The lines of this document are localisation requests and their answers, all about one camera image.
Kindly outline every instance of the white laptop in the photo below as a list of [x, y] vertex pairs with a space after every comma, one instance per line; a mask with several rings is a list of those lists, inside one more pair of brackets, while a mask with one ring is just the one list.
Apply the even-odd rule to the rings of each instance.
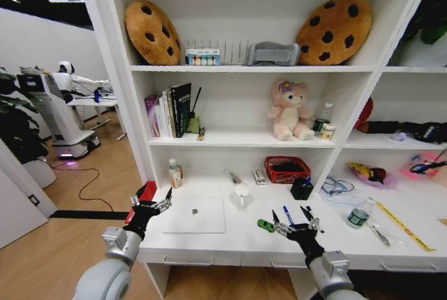
[[174, 197], [173, 205], [154, 220], [164, 234], [223, 234], [221, 197]]

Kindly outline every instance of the red basket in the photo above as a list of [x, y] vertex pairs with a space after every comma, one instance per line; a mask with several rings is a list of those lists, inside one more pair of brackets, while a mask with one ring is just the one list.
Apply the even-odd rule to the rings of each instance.
[[[278, 172], [272, 169], [272, 166], [284, 163], [294, 163], [302, 168], [302, 171], [296, 172]], [[310, 169], [306, 163], [298, 157], [272, 156], [267, 157], [264, 162], [265, 170], [272, 183], [293, 183], [297, 178], [306, 179], [310, 175]]]

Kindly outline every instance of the white robot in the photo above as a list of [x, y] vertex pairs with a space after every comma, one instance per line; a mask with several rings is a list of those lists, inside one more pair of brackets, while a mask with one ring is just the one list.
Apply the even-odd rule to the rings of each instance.
[[[75, 75], [75, 67], [69, 61], [59, 62], [59, 71], [52, 74], [56, 81], [57, 87], [61, 90], [62, 96], [66, 103], [69, 103], [73, 99], [73, 94], [76, 96], [84, 96], [85, 91], [93, 92], [88, 87], [94, 87], [95, 89], [103, 87], [111, 87], [109, 80], [90, 80], [79, 75]], [[77, 87], [81, 86], [84, 92], [76, 91]]]
[[[84, 272], [78, 281], [73, 300], [121, 300], [131, 282], [130, 270], [137, 257], [140, 243], [145, 238], [146, 225], [152, 216], [157, 216], [172, 206], [172, 189], [165, 200], [139, 202], [131, 197], [135, 212], [131, 222], [123, 228], [109, 227], [103, 234], [108, 249], [106, 260]], [[341, 251], [325, 252], [315, 240], [318, 219], [313, 216], [308, 223], [287, 226], [280, 223], [273, 211], [274, 225], [270, 232], [278, 232], [291, 241], [296, 241], [306, 256], [306, 265], [314, 277], [321, 296], [326, 300], [366, 300], [353, 291], [348, 277], [349, 261]]]
[[93, 130], [79, 129], [53, 76], [38, 67], [21, 68], [21, 72], [20, 88], [34, 96], [31, 101], [50, 129], [60, 159], [81, 158], [99, 146]]

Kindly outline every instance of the book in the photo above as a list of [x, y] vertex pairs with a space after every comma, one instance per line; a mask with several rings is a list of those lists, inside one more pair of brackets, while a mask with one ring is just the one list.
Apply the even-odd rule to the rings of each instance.
[[173, 135], [173, 127], [170, 124], [170, 113], [169, 113], [168, 95], [167, 95], [169, 91], [170, 89], [165, 89], [163, 92], [161, 92], [161, 96], [163, 97], [163, 105], [165, 107], [165, 116], [166, 116], [169, 137], [175, 137]]
[[168, 119], [166, 118], [165, 100], [163, 99], [163, 96], [159, 97], [159, 104], [162, 126], [166, 128], [166, 137], [172, 137], [172, 133], [169, 132]]
[[167, 100], [168, 109], [169, 109], [169, 121], [170, 121], [171, 131], [173, 132], [173, 137], [177, 137], [177, 131], [175, 129], [172, 91], [170, 89], [167, 90], [167, 92], [166, 92], [166, 100]]
[[153, 137], [160, 137], [159, 126], [155, 116], [155, 105], [158, 101], [158, 96], [148, 96], [145, 99], [147, 118], [149, 119], [149, 127]]
[[166, 118], [165, 113], [163, 113], [163, 116], [161, 116], [160, 100], [158, 100], [158, 103], [155, 105], [155, 117], [157, 126], [159, 127], [160, 137], [168, 137], [168, 129], [163, 122], [163, 120]]
[[189, 110], [191, 105], [191, 83], [171, 87], [174, 109], [175, 130], [177, 137], [183, 136], [188, 128]]

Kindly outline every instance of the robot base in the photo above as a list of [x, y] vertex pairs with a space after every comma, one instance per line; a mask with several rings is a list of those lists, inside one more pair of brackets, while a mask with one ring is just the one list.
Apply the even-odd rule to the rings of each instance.
[[64, 142], [65, 141], [56, 141], [53, 143], [53, 147], [56, 150], [59, 159], [82, 158], [101, 144], [95, 135], [89, 136], [73, 145], [67, 145], [64, 144]]

